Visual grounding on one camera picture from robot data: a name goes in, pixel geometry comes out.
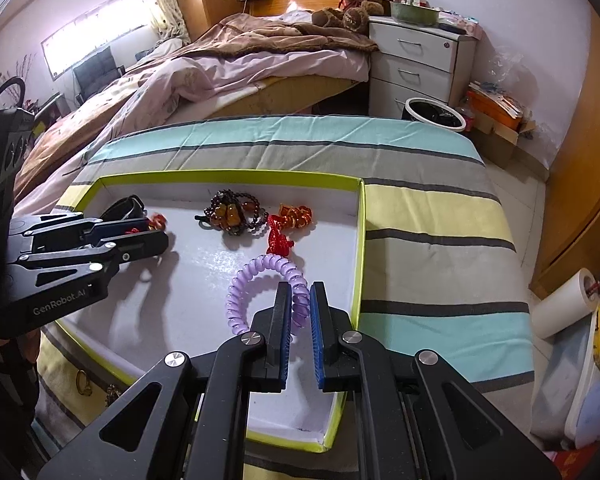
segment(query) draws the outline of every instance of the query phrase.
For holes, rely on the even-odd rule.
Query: bed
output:
[[[16,179],[16,202],[107,128],[104,138],[110,140],[164,124],[174,112],[171,123],[294,113],[367,81],[368,54],[377,49],[375,44],[348,30],[314,27],[304,10],[338,2],[257,1],[251,15],[229,16],[194,43],[129,67],[124,77],[38,140]],[[134,114],[134,105],[148,112]],[[51,200],[44,202],[47,206]],[[30,201],[20,205],[20,214],[33,212],[41,210]]]
[[[56,208],[74,208],[101,176],[205,168],[362,177],[360,330],[395,351],[436,350],[528,433],[534,373],[526,287],[503,210],[468,139],[421,123],[347,116],[162,126],[108,142]],[[56,325],[43,330],[38,371],[34,430],[50,454],[104,410],[107,389],[123,386]],[[248,479],[357,478],[351,403],[330,450],[248,442],[245,464]]]

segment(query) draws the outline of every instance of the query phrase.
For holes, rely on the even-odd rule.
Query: purple spiral hair tie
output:
[[[295,334],[299,328],[304,326],[307,317],[309,317],[309,289],[306,286],[306,280],[302,276],[302,272],[298,270],[295,263],[278,254],[262,254],[239,270],[235,278],[231,280],[231,285],[229,285],[226,297],[226,318],[229,320],[228,325],[234,335],[249,331],[246,320],[247,309],[242,304],[244,287],[264,269],[279,272],[283,279],[291,285],[293,293],[291,332]]]

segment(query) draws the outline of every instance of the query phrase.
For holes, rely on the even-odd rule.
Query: paper roll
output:
[[[598,306],[598,295],[588,298],[585,290],[595,283],[587,269],[580,269],[558,290],[531,311],[531,327],[540,339],[560,332],[591,314]]]

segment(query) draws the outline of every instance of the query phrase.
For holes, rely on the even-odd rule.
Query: trash can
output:
[[[466,128],[464,117],[449,106],[424,97],[407,99],[402,111],[402,119],[406,121],[419,121],[446,128],[452,132],[463,132]]]

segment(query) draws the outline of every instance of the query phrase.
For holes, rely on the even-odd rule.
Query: stuffed animal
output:
[[[369,31],[369,16],[384,15],[384,7],[380,0],[341,0],[337,9],[326,7],[317,10],[311,21],[319,27],[348,28],[360,34]]]

